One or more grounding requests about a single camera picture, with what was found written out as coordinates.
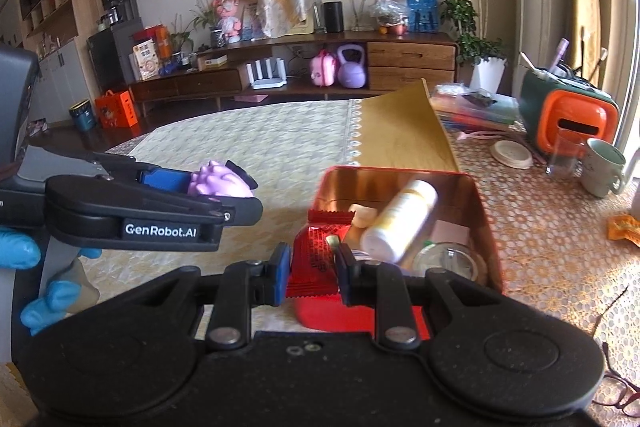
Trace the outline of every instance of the pink backpack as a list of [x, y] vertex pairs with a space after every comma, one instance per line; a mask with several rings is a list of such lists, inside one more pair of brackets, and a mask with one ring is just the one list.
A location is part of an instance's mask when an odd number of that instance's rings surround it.
[[338, 60], [327, 50], [311, 59], [311, 80], [316, 86], [331, 86], [335, 82]]

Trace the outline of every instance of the red snack packet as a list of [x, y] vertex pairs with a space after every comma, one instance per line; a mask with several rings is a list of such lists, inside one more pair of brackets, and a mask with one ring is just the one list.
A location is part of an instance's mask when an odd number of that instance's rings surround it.
[[351, 228], [354, 212], [309, 210], [308, 223], [293, 241], [293, 259], [287, 284], [287, 297], [312, 297], [338, 293], [334, 253], [326, 242], [328, 235], [340, 240]]

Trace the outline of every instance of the white flower pot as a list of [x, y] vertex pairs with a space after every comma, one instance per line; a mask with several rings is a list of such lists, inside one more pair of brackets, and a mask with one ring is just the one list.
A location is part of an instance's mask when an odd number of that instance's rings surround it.
[[497, 92], [500, 81], [504, 74], [507, 61], [504, 58], [489, 58], [483, 60], [474, 67], [474, 74], [471, 77], [472, 89], [485, 89], [489, 92]]

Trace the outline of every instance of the pink stuffed toy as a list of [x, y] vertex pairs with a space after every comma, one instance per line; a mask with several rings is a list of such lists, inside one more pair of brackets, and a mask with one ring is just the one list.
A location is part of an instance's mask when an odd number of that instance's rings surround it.
[[197, 196], [231, 196], [233, 198], [253, 198], [249, 185], [228, 167], [210, 161], [200, 167], [200, 171], [191, 173], [191, 182], [187, 194]]
[[220, 28], [229, 44], [240, 40], [242, 21], [236, 17], [239, 0], [215, 0], [213, 6], [220, 17]]

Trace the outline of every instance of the cabinet drawer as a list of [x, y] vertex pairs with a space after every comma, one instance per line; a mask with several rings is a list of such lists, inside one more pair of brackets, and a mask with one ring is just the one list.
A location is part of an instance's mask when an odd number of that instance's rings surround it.
[[367, 51], [369, 66], [447, 71], [456, 69], [455, 46], [410, 42], [369, 42]]
[[453, 71], [371, 67], [369, 68], [369, 89], [395, 91], [421, 78], [427, 81], [429, 91], [438, 84], [455, 80]]
[[136, 82], [129, 86], [134, 102], [150, 102], [178, 96], [178, 86], [174, 78], [155, 78]]
[[178, 79], [178, 93], [190, 94], [237, 93], [246, 86], [242, 85], [238, 70], [203, 71], [185, 75]]

